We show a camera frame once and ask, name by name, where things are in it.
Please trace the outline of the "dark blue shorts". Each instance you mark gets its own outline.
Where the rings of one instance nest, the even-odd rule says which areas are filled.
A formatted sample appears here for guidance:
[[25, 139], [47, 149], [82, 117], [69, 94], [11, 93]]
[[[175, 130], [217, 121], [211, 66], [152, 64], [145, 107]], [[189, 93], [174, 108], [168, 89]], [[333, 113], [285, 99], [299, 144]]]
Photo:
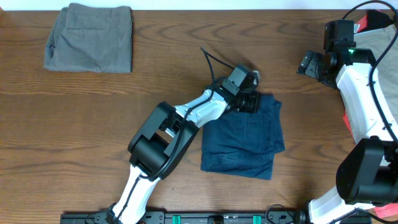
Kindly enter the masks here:
[[256, 113], [227, 113], [203, 126], [201, 170], [270, 180], [274, 156], [285, 151], [282, 103], [262, 94]]

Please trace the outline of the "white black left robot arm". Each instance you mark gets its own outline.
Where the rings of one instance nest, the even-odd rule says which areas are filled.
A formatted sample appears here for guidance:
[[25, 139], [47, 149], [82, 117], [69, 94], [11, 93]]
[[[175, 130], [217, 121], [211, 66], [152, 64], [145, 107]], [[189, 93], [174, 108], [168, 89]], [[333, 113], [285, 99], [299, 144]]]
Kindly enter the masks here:
[[257, 110], [256, 85], [214, 84], [188, 103], [159, 103], [127, 149], [130, 171], [118, 202], [106, 212], [106, 223], [138, 223], [155, 186], [176, 168], [199, 129], [230, 111]]

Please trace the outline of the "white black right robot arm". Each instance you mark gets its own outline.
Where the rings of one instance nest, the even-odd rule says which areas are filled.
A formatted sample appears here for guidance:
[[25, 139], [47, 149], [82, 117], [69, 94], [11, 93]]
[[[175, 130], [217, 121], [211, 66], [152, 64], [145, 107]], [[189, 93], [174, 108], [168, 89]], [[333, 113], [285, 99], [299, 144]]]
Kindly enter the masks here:
[[382, 93], [369, 49], [308, 51], [297, 72], [339, 90], [355, 147], [336, 171], [336, 184], [308, 203], [307, 223], [343, 223], [370, 208], [397, 203], [397, 123]]

